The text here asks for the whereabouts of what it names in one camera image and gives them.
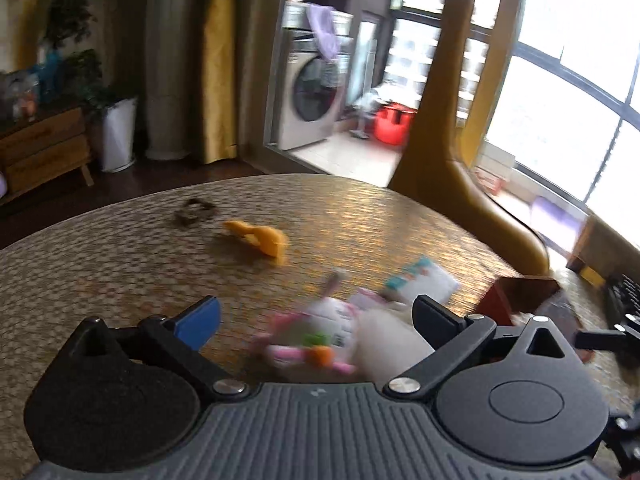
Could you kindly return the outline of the orange plush toy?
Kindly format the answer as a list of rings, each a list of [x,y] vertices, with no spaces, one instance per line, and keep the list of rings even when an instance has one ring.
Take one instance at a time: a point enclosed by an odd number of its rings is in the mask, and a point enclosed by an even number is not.
[[[222,222],[222,226],[236,240],[255,248],[275,263],[285,262],[290,244],[285,232],[272,226],[254,226],[242,220],[226,220]]]

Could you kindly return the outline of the patterned lace tablecloth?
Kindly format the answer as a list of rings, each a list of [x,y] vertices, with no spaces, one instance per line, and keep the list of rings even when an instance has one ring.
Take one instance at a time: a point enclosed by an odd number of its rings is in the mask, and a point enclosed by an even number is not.
[[[217,206],[179,226],[188,198]],[[282,264],[226,220],[272,226]],[[546,316],[498,325],[480,362],[431,396],[365,379],[274,382],[248,354],[274,316],[334,268],[376,287],[421,257],[464,318],[510,266],[435,211],[353,180],[278,174],[176,188],[50,226],[1,253],[1,474],[25,479],[600,479],[631,477],[639,419],[613,412]],[[138,324],[205,296],[221,323],[204,358],[250,387],[199,396],[143,355]]]

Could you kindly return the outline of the white washing machine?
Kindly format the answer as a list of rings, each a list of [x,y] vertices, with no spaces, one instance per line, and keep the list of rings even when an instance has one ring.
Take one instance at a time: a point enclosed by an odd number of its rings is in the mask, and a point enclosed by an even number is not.
[[[338,36],[338,55],[326,60],[310,30],[288,29],[276,144],[292,151],[326,140],[345,91],[352,38]]]

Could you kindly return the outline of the yellow curtain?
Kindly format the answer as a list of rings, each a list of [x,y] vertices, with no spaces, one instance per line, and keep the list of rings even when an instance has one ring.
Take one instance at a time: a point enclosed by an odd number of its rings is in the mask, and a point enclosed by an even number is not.
[[[235,158],[235,0],[207,1],[202,90],[204,162]]]

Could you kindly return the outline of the mustard leather chair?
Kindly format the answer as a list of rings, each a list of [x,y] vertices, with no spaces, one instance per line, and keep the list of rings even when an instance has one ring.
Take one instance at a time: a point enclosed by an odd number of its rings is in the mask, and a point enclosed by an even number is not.
[[[444,2],[420,106],[388,187],[461,226],[521,274],[546,275],[549,257],[542,239],[483,191],[458,148],[458,92],[473,4]]]

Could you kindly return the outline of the white fluffy cloth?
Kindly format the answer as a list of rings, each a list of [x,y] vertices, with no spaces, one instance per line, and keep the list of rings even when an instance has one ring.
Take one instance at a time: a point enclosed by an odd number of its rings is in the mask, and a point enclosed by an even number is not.
[[[360,313],[356,335],[358,373],[379,389],[435,352],[411,324],[383,309]]]

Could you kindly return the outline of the white plant pot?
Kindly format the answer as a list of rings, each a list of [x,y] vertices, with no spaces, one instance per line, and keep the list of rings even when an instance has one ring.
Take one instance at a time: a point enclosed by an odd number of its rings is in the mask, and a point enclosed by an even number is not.
[[[134,163],[136,98],[121,100],[107,107],[103,116],[102,170],[119,172]]]

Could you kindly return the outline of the wooden drawer cabinet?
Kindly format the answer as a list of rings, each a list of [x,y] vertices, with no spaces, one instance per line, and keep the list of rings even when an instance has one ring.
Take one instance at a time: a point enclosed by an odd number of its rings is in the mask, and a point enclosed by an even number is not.
[[[79,169],[93,186],[91,150],[80,107],[45,114],[1,130],[1,203]]]

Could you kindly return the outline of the purple cloth on washer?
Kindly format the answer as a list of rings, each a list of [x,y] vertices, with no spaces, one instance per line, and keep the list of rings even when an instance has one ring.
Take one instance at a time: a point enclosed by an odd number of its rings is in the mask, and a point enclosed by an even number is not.
[[[320,6],[315,3],[309,3],[306,10],[318,51],[327,61],[334,61],[340,53],[340,40],[335,30],[333,13],[332,6]]]

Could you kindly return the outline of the white standing air conditioner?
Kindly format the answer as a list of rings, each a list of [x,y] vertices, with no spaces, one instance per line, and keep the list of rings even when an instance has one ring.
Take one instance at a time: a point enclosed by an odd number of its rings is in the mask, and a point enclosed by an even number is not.
[[[186,156],[186,46],[190,0],[148,0],[145,117],[152,160]]]

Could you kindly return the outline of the white bunny plush toy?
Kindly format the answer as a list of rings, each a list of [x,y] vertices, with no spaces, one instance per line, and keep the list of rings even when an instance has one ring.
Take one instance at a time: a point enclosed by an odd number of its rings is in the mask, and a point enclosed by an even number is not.
[[[333,270],[317,296],[274,316],[270,330],[254,336],[254,351],[288,382],[349,382],[357,375],[359,310],[334,297],[345,278],[344,271]]]

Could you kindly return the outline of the teal white tissue pack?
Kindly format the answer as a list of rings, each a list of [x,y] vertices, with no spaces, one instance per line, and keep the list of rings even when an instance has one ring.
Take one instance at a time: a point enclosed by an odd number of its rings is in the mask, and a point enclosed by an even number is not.
[[[389,278],[385,282],[383,295],[408,306],[419,296],[446,304],[458,287],[458,281],[451,274],[431,259],[421,257]]]

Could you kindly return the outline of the green potted plant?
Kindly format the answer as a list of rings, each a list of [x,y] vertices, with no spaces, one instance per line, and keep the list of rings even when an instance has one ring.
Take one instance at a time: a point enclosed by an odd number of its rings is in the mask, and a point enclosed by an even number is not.
[[[80,107],[99,118],[137,91],[105,80],[91,0],[51,0],[42,38],[41,97],[47,108]]]

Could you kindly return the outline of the red open box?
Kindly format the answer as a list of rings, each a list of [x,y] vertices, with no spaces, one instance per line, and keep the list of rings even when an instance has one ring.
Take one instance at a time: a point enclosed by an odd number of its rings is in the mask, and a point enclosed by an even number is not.
[[[494,281],[474,309],[498,325],[518,326],[533,316],[546,316],[570,344],[584,324],[566,292],[554,278],[502,276]]]

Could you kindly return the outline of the red bucket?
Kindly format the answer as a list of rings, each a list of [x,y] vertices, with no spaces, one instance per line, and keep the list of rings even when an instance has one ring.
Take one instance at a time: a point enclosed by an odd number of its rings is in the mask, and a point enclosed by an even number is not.
[[[375,115],[375,139],[390,146],[404,145],[415,114],[414,108],[399,103],[383,105]]]

